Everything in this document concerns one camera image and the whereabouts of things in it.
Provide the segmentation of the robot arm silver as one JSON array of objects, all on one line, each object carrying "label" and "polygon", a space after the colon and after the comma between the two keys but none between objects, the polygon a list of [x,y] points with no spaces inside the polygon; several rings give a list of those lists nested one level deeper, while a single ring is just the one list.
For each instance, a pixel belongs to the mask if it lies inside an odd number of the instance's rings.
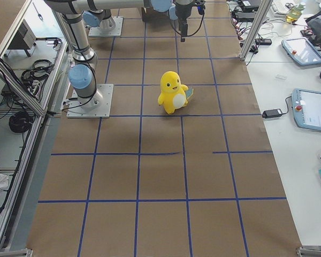
[{"label": "robot arm silver", "polygon": [[75,66],[70,69],[68,78],[78,97],[76,108],[86,114],[103,102],[103,96],[96,82],[97,56],[88,40],[85,16],[97,20],[96,26],[99,26],[104,19],[112,20],[112,9],[141,7],[168,12],[170,19],[179,22],[179,34],[184,41],[189,36],[187,20],[192,8],[205,13],[205,1],[46,1],[46,5],[60,17],[58,24],[72,47]]},{"label": "robot arm silver", "polygon": [[[163,3],[152,4],[152,7],[145,8],[145,10],[153,10],[160,13],[165,13],[170,20],[177,20],[177,15],[175,13],[175,4],[172,1]],[[97,11],[83,11],[84,22],[90,28],[98,28],[101,31],[109,32],[117,27],[116,21],[112,17],[110,9],[101,9]]]}]

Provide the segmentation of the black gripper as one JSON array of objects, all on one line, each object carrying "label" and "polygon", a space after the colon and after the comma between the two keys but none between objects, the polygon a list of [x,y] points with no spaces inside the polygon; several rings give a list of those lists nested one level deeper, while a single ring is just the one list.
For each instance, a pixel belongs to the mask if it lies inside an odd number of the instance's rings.
[{"label": "black gripper", "polygon": [[190,4],[175,4],[175,13],[178,17],[180,29],[180,42],[185,42],[188,36],[188,24],[185,22],[190,16]]}]

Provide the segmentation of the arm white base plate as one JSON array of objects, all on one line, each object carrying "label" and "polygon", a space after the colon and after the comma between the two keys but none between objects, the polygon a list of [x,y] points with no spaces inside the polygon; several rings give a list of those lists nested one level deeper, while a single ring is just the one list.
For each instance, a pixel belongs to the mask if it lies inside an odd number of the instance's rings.
[{"label": "arm white base plate", "polygon": [[124,18],[114,16],[102,20],[97,26],[90,26],[89,37],[115,37],[121,36]]},{"label": "arm white base plate", "polygon": [[72,97],[77,99],[70,102],[67,118],[109,118],[113,88],[113,84],[97,84],[96,94],[88,103],[86,103],[88,100],[78,98],[74,89]]}]

